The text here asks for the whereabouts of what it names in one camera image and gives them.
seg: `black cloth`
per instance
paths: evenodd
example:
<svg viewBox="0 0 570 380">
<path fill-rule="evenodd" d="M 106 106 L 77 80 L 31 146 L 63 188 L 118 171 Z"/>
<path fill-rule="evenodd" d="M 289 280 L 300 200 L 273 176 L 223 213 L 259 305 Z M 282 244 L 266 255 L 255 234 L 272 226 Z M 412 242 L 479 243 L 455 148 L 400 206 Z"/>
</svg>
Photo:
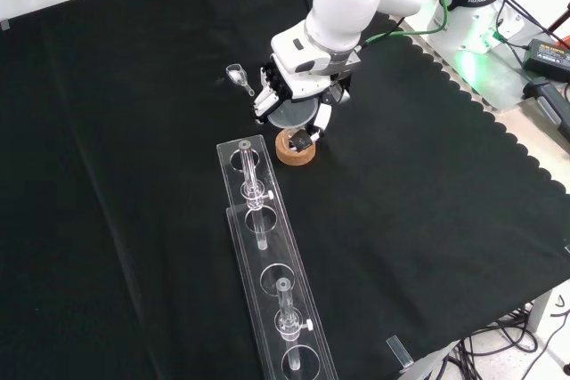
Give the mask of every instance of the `black cloth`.
<svg viewBox="0 0 570 380">
<path fill-rule="evenodd" d="M 33 17 L 0 34 L 0 377 L 154 376 Z"/>
<path fill-rule="evenodd" d="M 101 293 L 121 288 L 106 300 L 115 308 L 130 290 L 133 310 L 99 319 L 98 306 L 70 306 L 75 312 L 57 319 L 73 331 L 74 318 L 99 325 L 117 352 L 130 352 L 125 367 L 148 368 L 138 378 L 153 370 L 173 379 L 261 378 L 216 145 L 262 133 L 271 148 L 276 130 L 249 118 L 250 99 L 224 69 L 240 62 L 256 86 L 271 37 L 305 15 L 302 0 L 75 0 L 13 20 L 2 35 L 0 96 L 11 115 L 4 135 L 10 153 L 26 151 L 6 157 L 8 196 L 20 201 L 13 216 L 29 218 L 30 241 L 61 248 L 53 242 L 61 218 L 28 207 L 35 192 L 48 181 L 47 200 L 60 214 L 68 209 L 55 203 L 61 181 L 81 181 L 91 204 L 97 195 L 101 208 L 76 223 L 92 239 L 74 245 L 97 243 L 90 256 L 101 259 L 91 268 L 98 275 L 116 278 L 122 266 L 126 285 L 114 281 Z M 379 19 L 369 31 L 391 25 Z M 338 376 L 359 380 L 396 375 L 390 336 L 418 359 L 570 276 L 562 186 L 410 39 L 385 40 L 362 59 L 352 100 L 333 111 L 312 163 L 273 160 Z M 14 97 L 25 109 L 11 108 Z M 22 167 L 63 156 L 46 148 L 39 109 L 83 169 L 45 176 Z M 3 233 L 4 257 L 26 245 L 19 236 L 17 224 Z M 120 263 L 122 246 L 132 263 Z M 41 287 L 41 270 L 13 268 Z M 70 292 L 95 274 L 65 263 L 53 269 Z M 137 320 L 142 331 L 127 334 Z M 60 340 L 49 319 L 42 326 Z M 54 350 L 15 347 L 11 368 L 35 352 L 50 359 Z M 114 353 L 68 352 L 91 364 Z M 48 368 L 27 369 L 45 378 L 38 373 Z M 99 377 L 128 378 L 112 370 Z"/>
</svg>

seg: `table leg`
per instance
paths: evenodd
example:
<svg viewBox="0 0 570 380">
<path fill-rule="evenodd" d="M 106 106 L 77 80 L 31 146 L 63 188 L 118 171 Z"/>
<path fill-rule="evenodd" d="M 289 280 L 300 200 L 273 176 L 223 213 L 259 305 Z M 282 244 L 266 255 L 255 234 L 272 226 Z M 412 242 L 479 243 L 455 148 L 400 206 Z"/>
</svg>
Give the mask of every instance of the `table leg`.
<svg viewBox="0 0 570 380">
<path fill-rule="evenodd" d="M 444 358 L 452 351 L 458 342 L 450 343 L 441 351 L 430 353 L 425 358 L 415 361 L 410 369 L 403 373 L 398 380 L 424 380 L 429 373 L 442 363 Z"/>
</svg>

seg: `green cable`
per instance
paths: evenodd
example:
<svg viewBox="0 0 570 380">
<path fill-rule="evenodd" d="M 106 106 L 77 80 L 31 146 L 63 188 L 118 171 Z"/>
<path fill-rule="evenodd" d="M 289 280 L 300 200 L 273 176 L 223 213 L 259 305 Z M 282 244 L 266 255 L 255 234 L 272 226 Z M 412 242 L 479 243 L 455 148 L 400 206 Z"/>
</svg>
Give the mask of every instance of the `green cable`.
<svg viewBox="0 0 570 380">
<path fill-rule="evenodd" d="M 416 35 L 432 35 L 434 33 L 437 33 L 438 31 L 442 31 L 445 26 L 447 26 L 447 15 L 448 15 L 448 11 L 447 11 L 447 1 L 446 0 L 442 0 L 442 5 L 444 6 L 444 22 L 442 23 L 441 26 L 439 26 L 438 28 L 434 28 L 433 30 L 426 30 L 426 31 L 395 31 L 394 33 L 388 35 L 388 37 L 392 37 L 392 36 L 416 36 Z M 386 33 L 381 33 L 379 35 L 376 36 L 372 36 L 368 39 L 366 39 L 366 44 L 373 44 L 375 40 L 383 37 Z"/>
</svg>

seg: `white floor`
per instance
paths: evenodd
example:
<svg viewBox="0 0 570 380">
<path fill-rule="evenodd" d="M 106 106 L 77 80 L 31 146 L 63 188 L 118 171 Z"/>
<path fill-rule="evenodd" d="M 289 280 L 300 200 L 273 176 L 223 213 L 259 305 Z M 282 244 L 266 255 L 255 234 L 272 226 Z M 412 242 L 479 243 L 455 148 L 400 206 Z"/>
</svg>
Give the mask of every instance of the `white floor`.
<svg viewBox="0 0 570 380">
<path fill-rule="evenodd" d="M 563 309 L 555 306 L 559 295 L 562 295 L 566 301 L 566 306 Z M 539 351 L 524 353 L 518 349 L 509 349 L 497 355 L 476 358 L 476 368 L 483 380 L 520 380 L 532 361 L 542 351 L 550 335 L 564 321 L 564 318 L 551 318 L 550 314 L 568 310 L 570 310 L 570 280 L 557 287 L 550 299 L 544 321 L 537 332 Z M 500 333 L 494 331 L 476 336 L 473 340 L 475 352 L 490 352 L 506 344 L 508 344 L 507 340 Z M 522 344 L 532 346 L 530 339 L 525 339 Z M 534 364 L 526 380 L 570 380 L 570 376 L 566 376 L 562 371 L 562 367 L 568 363 L 570 363 L 570 319 L 566 326 L 554 336 L 548 350 Z M 439 367 L 432 374 L 432 380 L 436 378 L 437 373 L 439 373 Z M 459 370 L 453 364 L 448 364 L 443 380 L 461 380 Z"/>
</svg>

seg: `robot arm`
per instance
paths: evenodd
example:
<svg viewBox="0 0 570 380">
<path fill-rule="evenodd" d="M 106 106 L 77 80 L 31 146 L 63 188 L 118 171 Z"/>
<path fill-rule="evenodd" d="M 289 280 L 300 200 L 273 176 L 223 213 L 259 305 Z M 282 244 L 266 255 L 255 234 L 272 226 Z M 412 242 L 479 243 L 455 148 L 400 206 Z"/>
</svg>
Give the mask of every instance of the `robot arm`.
<svg viewBox="0 0 570 380">
<path fill-rule="evenodd" d="M 378 11 L 398 16 L 416 13 L 424 0 L 313 0 L 305 20 L 273 37 L 273 54 L 261 68 L 263 91 L 253 116 L 265 122 L 286 100 L 318 98 L 313 122 L 291 138 L 303 150 L 323 137 L 332 106 L 349 98 L 351 73 L 360 63 L 354 48 Z"/>
</svg>

